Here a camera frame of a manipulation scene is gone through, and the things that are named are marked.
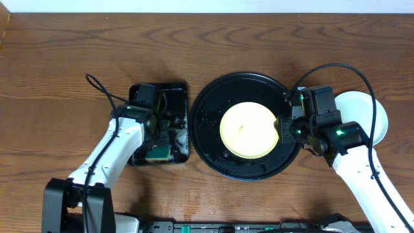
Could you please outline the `green and yellow sponge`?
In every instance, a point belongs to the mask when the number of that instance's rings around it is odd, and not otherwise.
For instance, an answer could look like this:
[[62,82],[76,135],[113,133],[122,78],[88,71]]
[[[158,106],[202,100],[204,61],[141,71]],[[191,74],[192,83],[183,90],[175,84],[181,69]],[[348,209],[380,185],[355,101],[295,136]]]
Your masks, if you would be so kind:
[[170,145],[158,145],[153,146],[147,151],[145,160],[148,162],[164,162],[171,159],[171,147]]

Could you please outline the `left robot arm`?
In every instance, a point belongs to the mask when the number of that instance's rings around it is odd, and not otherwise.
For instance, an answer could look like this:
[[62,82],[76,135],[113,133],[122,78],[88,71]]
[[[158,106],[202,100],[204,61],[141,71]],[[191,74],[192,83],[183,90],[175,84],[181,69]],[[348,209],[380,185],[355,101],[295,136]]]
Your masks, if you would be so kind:
[[111,190],[137,152],[146,162],[171,157],[168,132],[159,124],[160,101],[120,105],[102,140],[67,179],[51,179],[43,195],[42,232],[139,232],[137,217],[116,214]]

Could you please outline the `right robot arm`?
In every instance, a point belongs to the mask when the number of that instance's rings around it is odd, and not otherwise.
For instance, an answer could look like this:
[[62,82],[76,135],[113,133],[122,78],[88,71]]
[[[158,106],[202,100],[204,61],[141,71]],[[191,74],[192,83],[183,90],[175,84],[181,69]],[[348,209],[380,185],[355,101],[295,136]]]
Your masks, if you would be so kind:
[[282,143],[298,143],[323,157],[355,196],[375,232],[412,232],[413,212],[386,175],[370,139],[339,111],[281,115],[274,126]]

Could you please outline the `yellow plate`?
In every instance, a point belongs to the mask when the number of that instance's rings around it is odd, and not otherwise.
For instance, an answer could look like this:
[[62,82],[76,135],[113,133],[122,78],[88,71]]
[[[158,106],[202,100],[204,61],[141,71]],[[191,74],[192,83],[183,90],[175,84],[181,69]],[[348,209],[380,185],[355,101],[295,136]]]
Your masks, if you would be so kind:
[[226,148],[237,157],[258,159],[270,153],[278,143],[275,115],[255,102],[242,102],[227,110],[219,133]]

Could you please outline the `light blue plate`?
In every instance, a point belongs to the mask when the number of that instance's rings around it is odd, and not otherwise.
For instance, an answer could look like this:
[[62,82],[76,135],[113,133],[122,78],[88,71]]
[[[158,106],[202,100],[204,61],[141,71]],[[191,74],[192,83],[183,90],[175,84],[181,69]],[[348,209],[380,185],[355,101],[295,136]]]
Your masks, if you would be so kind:
[[[388,118],[379,101],[360,91],[347,91],[334,96],[336,108],[340,111],[342,122],[317,122],[311,137],[311,145],[321,149],[335,146],[353,148],[361,145],[378,144],[386,135]],[[292,108],[296,118],[305,115],[299,92],[299,104]]]

